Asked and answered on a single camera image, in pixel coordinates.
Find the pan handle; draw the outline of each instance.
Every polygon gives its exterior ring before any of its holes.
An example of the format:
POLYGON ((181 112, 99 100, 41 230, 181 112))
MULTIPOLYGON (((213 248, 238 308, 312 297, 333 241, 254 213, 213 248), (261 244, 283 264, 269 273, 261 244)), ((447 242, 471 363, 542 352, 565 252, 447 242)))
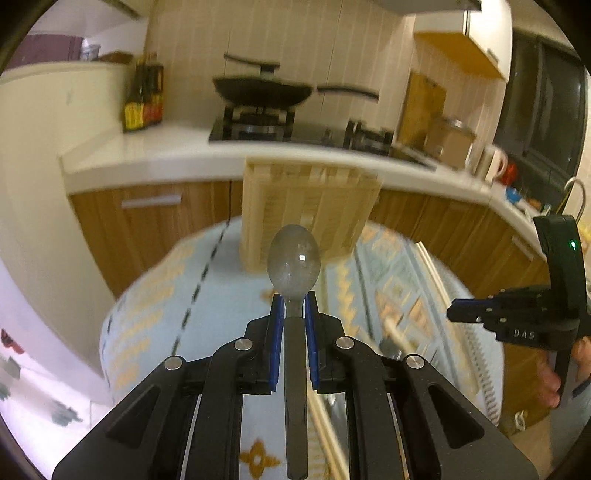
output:
POLYGON ((316 87, 318 93, 354 93, 356 95, 364 95, 370 100, 379 100, 379 92, 375 90, 369 90, 363 87, 357 87, 355 85, 344 85, 342 83, 327 83, 325 85, 318 85, 316 87))
POLYGON ((281 64, 276 61, 259 61, 259 60, 251 60, 246 59, 244 57, 238 57, 236 55, 232 55, 231 53, 226 52, 223 57, 226 60, 237 61, 238 63, 244 63, 246 65, 253 65, 254 67, 259 67, 261 72, 268 72, 274 73, 275 69, 278 69, 281 64))

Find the sauce bottle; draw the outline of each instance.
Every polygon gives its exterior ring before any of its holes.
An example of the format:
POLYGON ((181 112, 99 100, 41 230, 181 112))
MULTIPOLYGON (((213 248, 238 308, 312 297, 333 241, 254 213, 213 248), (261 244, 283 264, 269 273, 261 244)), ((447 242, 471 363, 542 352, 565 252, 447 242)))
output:
POLYGON ((150 123, 155 125, 162 121, 164 89, 164 66, 158 62, 156 52, 148 56, 146 77, 151 97, 150 123))
POLYGON ((150 98, 147 92, 145 57, 141 56, 135 67, 135 76, 124 108, 125 132, 142 130, 150 124, 150 98))

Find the faucet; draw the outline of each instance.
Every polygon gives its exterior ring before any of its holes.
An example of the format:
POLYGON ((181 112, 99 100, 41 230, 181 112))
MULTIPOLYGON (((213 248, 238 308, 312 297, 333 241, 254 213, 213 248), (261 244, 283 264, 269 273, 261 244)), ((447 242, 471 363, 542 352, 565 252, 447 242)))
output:
POLYGON ((579 209, 579 213, 577 214, 577 223, 579 223, 579 220, 581 220, 581 217, 583 216, 583 210, 585 210, 585 206, 587 205, 587 191, 585 190, 585 185, 581 179, 578 179, 577 177, 572 177, 567 180, 566 184, 564 184, 564 199, 562 200, 562 202, 560 202, 560 207, 558 208, 560 209, 563 205, 566 204, 566 201, 569 199, 569 194, 573 190, 575 183, 581 185, 581 190, 583 192, 581 208, 579 209))

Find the frying pan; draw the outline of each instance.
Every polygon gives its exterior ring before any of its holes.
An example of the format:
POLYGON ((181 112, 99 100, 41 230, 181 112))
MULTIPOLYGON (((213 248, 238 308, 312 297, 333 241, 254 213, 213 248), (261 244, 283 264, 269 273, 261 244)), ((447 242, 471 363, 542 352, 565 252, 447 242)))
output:
POLYGON ((288 110, 312 94, 312 85, 273 78, 275 69, 280 66, 276 62, 250 60, 228 53, 224 54, 224 58, 261 69, 258 77, 237 75, 213 79, 216 91, 233 105, 288 110))

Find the finger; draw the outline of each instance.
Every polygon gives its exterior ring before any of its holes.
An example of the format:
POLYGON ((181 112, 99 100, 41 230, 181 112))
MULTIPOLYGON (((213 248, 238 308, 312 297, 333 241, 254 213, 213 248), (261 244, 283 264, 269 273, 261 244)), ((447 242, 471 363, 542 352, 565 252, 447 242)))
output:
POLYGON ((557 392, 560 388, 560 377, 550 368, 548 363, 538 361, 538 378, 546 389, 557 392))
POLYGON ((582 382, 591 377, 591 340, 588 337, 574 344, 573 358, 579 363, 577 381, 582 382))
POLYGON ((547 350, 538 350, 538 363, 550 364, 548 355, 549 352, 547 350))
POLYGON ((540 388, 538 390, 538 401, 544 407, 556 408, 560 403, 560 396, 556 392, 540 388))

